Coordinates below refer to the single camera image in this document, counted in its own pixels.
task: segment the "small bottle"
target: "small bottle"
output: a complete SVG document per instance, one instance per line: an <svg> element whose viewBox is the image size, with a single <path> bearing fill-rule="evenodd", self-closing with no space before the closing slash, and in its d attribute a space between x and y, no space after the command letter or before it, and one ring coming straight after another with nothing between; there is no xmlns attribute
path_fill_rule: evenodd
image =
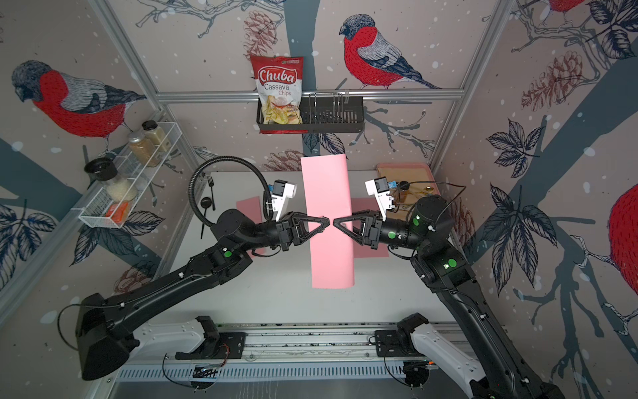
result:
<svg viewBox="0 0 638 399"><path fill-rule="evenodd" d="M142 128L144 129L146 138L152 141L156 146L159 146L161 152L169 152L172 143L166 139L164 129L158 126L156 121L146 121L142 123Z"/></svg>
<svg viewBox="0 0 638 399"><path fill-rule="evenodd" d="M108 196L117 203L131 201L137 196L137 188L130 180L117 173L115 164L108 158L97 158L87 163L84 172L99 181Z"/></svg>
<svg viewBox="0 0 638 399"><path fill-rule="evenodd" d="M153 156L155 146L146 138L143 130L130 132L128 134L128 142L130 143L131 151L142 165L154 168L160 163L160 160Z"/></svg>

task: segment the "bird wallpaper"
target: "bird wallpaper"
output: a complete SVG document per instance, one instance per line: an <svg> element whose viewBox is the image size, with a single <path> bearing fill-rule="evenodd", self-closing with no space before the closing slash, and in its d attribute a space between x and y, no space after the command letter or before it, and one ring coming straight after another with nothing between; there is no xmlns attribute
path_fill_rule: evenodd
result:
<svg viewBox="0 0 638 399"><path fill-rule="evenodd" d="M57 3L0 10L0 166L18 171L0 175L0 287L86 192L82 166L114 156L152 113L89 4ZM459 88L496 3L109 2L164 92L252 91L250 55L304 57L304 90ZM458 236L487 302L541 378L568 398L634 397L638 3L514 0L507 18L436 177L468 186L450 207ZM429 163L452 105L366 101L363 132L314 135L259 134L252 102L170 110L200 160L229 154L284 171L300 170L304 156L344 153L349 169L372 170ZM15 369L44 377L5 373L1 396L84 394L88 385L68 373L78 359L58 350L56 310L152 278L185 206L183 158L171 154L126 228L73 233L0 330Z"/></svg>
<svg viewBox="0 0 638 399"><path fill-rule="evenodd" d="M486 300L567 398L638 395L636 24L635 1L515 1L435 174L468 185Z"/></svg>

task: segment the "red bird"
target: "red bird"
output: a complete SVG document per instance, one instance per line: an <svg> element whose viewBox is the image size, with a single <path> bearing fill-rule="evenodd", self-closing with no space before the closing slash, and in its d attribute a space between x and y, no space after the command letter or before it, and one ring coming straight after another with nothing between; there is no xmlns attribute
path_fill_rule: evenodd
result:
<svg viewBox="0 0 638 399"><path fill-rule="evenodd" d="M620 196L609 215L609 243L610 256L595 255L587 251L582 237L572 236L581 242L585 251L585 260L579 264L584 267L590 256L613 265L625 279L629 287L638 294L638 184ZM617 330L620 335L627 335L627 324L638 315L638 309L627 316L622 316L614 305L604 303L623 323L623 330Z"/></svg>
<svg viewBox="0 0 638 399"><path fill-rule="evenodd" d="M395 82L418 82L438 89L412 68L401 51L388 43L375 28L375 20L366 14L352 15L343 22L339 34L343 40L346 68L363 86L388 86Z"/></svg>
<svg viewBox="0 0 638 399"><path fill-rule="evenodd" d="M545 21L547 20L547 18L549 18L549 14L551 14L552 11L563 13L564 23L562 25L565 25L572 23L572 21L567 20L567 11L576 7L578 4L581 4L585 0L533 0L524 5L523 8L529 7L532 4L538 3L539 1L543 1L543 3L549 4L549 13L547 13L547 16L543 19L543 22L541 23L542 25L545 25Z"/></svg>
<svg viewBox="0 0 638 399"><path fill-rule="evenodd" d="M146 96L108 86L99 80L72 77L40 61L13 70L11 82L20 101L32 100L58 126L81 137L107 140L124 123L128 108Z"/></svg>

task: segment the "black fork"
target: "black fork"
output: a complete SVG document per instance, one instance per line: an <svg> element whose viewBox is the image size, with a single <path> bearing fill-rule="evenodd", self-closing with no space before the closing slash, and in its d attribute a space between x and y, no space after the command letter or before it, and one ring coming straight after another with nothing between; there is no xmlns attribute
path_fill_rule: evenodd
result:
<svg viewBox="0 0 638 399"><path fill-rule="evenodd" d="M211 188L211 200L212 200L212 210L215 210L215 197L212 196L212 187L215 185L215 182L212 180L212 174L208 175L208 187Z"/></svg>

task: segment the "pink sheet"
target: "pink sheet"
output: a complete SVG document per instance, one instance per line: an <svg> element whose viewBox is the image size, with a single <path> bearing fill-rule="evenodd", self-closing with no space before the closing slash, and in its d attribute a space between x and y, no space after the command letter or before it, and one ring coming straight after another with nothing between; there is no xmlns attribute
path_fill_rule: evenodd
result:
<svg viewBox="0 0 638 399"><path fill-rule="evenodd" d="M353 198L352 199L352 213L358 211L365 211L372 209L377 211L379 204L376 203L374 197L367 198ZM388 246L386 244L379 244L379 248L372 249L367 245L354 244L355 258L387 258L390 256L388 253Z"/></svg>
<svg viewBox="0 0 638 399"><path fill-rule="evenodd" d="M333 219L352 214L346 156L306 156L301 171L308 215L330 219L330 225L310 239L313 288L350 288L355 285L354 242L332 225ZM316 226L309 223L308 228Z"/></svg>
<svg viewBox="0 0 638 399"><path fill-rule="evenodd" d="M250 220L255 223L261 223L262 220L262 202L259 197L253 197L242 201L237 201L235 205L238 211L248 216ZM266 252L265 248L259 248L255 250L256 253L263 255Z"/></svg>

